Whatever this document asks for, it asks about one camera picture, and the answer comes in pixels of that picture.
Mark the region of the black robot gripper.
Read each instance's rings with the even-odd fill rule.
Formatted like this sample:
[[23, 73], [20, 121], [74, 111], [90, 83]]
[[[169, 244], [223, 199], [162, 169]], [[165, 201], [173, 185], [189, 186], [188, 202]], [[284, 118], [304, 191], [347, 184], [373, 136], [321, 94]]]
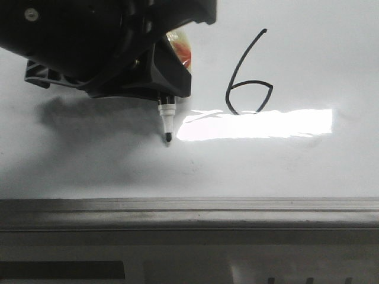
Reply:
[[213, 24], [216, 1], [2, 1], [1, 47], [28, 60], [24, 79], [92, 98], [158, 98], [154, 44], [186, 24]]

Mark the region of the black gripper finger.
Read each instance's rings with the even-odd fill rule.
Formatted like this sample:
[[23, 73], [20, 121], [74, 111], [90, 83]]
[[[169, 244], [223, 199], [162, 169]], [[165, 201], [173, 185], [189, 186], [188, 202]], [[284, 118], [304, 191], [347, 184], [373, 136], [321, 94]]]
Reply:
[[167, 38], [154, 44], [150, 67], [151, 85], [161, 93], [177, 97], [191, 95], [192, 76], [175, 54]]

